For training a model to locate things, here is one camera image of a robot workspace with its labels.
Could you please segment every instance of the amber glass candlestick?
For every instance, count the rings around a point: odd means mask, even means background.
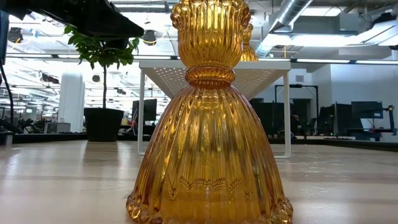
[[[242,62],[258,62],[259,58],[250,46],[251,32],[253,31],[253,25],[249,24],[246,29],[243,30],[243,53],[241,56]]]
[[[128,215],[150,224],[292,223],[259,118],[231,85],[250,20],[247,5],[181,0],[171,18],[188,85],[156,127]]]

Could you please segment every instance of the potted plant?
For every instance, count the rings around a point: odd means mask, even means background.
[[[72,26],[66,26],[66,34],[72,34],[68,44],[73,44],[80,54],[80,63],[86,60],[94,69],[98,62],[104,71],[104,92],[102,108],[85,108],[87,136],[89,141],[112,142],[118,138],[124,111],[106,108],[106,71],[113,64],[131,65],[134,60],[134,50],[138,50],[139,39],[128,42],[127,48],[114,48],[111,43],[98,37],[87,37]]]

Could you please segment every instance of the vase neck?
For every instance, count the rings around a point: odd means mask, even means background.
[[[229,86],[235,80],[235,74],[227,68],[196,67],[186,72],[185,79],[191,85]]]

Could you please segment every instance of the tree trunk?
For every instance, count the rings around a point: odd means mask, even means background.
[[[106,66],[104,66],[104,95],[102,98],[102,108],[106,109]]]

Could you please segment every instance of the wooden table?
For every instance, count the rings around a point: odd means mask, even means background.
[[[0,223],[131,223],[124,205],[142,160],[136,145],[70,141],[0,149]],[[277,162],[295,224],[398,223],[397,153],[293,146],[291,159]]]

